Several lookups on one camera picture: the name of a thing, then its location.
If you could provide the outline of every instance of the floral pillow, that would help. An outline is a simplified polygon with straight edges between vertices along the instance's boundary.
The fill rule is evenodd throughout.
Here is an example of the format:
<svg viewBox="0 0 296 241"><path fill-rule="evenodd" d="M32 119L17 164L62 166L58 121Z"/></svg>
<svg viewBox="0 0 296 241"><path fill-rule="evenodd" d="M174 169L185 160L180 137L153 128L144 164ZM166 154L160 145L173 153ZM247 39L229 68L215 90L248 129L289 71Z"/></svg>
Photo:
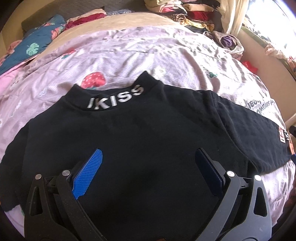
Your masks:
<svg viewBox="0 0 296 241"><path fill-rule="evenodd" d="M41 53L65 29L66 22L61 15L55 15L40 27L31 29L14 52L7 55L0 66L0 75L13 66Z"/></svg>

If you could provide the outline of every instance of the shirt sleeve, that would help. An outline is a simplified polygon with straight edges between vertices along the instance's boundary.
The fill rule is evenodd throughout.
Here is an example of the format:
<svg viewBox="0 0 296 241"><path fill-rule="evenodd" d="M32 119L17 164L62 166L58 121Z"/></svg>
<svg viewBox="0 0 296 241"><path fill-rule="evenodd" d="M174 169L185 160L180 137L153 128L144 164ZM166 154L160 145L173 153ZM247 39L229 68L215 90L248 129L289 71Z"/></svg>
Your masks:
<svg viewBox="0 0 296 241"><path fill-rule="evenodd" d="M0 163L0 203L5 212L20 204L15 190L22 174L28 130L27 123L7 146L5 155Z"/></svg>

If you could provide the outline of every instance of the blue gripper pad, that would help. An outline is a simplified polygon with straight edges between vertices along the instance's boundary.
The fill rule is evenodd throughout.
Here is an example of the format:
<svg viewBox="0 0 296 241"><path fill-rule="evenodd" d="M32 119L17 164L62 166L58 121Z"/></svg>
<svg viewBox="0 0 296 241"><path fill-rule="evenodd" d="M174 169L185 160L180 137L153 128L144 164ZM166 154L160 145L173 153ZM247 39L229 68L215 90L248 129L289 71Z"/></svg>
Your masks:
<svg viewBox="0 0 296 241"><path fill-rule="evenodd" d="M103 153L97 149L74 178L72 192L76 200L85 194L102 161Z"/></svg>

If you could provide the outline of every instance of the beige curtain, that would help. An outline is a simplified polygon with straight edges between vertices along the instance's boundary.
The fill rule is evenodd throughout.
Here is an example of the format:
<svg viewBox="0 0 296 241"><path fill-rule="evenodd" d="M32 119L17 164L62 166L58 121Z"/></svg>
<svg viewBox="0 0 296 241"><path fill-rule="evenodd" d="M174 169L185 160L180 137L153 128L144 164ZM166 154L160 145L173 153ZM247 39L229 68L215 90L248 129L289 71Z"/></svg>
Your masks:
<svg viewBox="0 0 296 241"><path fill-rule="evenodd" d="M248 10L249 0L220 0L221 22L224 33L237 37Z"/></svg>

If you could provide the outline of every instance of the black sweatshirt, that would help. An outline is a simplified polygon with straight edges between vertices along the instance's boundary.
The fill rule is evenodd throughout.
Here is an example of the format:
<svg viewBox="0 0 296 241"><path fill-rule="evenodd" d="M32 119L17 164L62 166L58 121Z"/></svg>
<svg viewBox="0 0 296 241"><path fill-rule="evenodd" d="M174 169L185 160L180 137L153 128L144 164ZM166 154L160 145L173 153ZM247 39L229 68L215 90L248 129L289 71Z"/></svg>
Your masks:
<svg viewBox="0 0 296 241"><path fill-rule="evenodd" d="M24 209L36 174L58 175L98 148L102 164L78 201L108 240L191 240L217 202L194 162L196 149L252 177L290 159L279 130L212 91L164 85L146 72L125 89L74 85L7 147L1 206Z"/></svg>

